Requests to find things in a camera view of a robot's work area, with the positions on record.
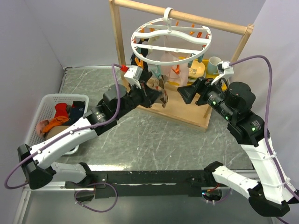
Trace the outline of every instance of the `light blue mug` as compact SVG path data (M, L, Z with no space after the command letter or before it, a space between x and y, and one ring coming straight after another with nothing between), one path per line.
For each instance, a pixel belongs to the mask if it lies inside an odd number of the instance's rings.
M207 74L213 75L218 74L217 64L222 60L218 57L210 57L209 63L207 64L206 72Z

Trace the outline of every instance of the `gray marble tabletop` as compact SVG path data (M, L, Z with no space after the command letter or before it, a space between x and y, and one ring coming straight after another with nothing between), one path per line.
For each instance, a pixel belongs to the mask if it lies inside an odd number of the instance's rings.
M91 109L113 83L111 69L67 69L62 93L87 95ZM215 112L208 130L202 133L135 109L117 126L81 144L75 154L58 162L86 162L103 170L180 170L203 169L219 161L230 169L252 169L226 126Z

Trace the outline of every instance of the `pink cloth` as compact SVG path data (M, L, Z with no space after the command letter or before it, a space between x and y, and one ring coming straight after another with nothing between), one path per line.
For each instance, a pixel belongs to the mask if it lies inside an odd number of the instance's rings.
M43 138L45 133L43 133L43 128L46 127L50 123L50 120L42 120L36 125L36 134Z

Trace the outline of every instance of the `drying rack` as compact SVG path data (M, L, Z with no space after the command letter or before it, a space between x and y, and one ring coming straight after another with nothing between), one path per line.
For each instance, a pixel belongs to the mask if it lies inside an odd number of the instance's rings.
M119 64L126 64L119 7L130 8L159 16L164 15L165 8L130 0L109 0L109 4L113 23L118 62ZM213 20L175 10L170 11L169 18L199 24L202 26L207 26L209 28L214 28L225 32L241 35L240 42L232 58L230 59L231 62L235 62L238 59L254 28L252 24L249 24L248 26L241 26L233 23ZM128 83L123 77L123 74L121 79L123 84L125 86L128 86ZM183 102L180 94L177 92L176 86L166 84L165 89L167 90L167 95L169 99L165 108L163 108L160 104L154 104L152 108L147 109L144 107L139 107L139 109L145 110L153 115L165 119L169 119L190 127L197 128L200 131L205 132L210 121L212 108L209 105L195 105L195 101L197 101L199 97L195 97L191 104L186 105Z

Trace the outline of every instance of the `white plastic basket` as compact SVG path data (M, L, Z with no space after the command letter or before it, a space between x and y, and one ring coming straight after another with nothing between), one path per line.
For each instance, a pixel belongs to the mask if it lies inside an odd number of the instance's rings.
M25 143L29 146L39 144L44 141L41 137L36 134L36 125L42 120L54 118L56 113L55 105L58 103L66 103L69 105L73 104L73 101L84 101L85 109L84 113L87 112L89 98L86 95L80 94L49 94L42 98L41 103L38 106L37 112L31 123L29 133L27 135ZM76 146L73 150L67 152L65 155L74 154L78 151L79 146Z

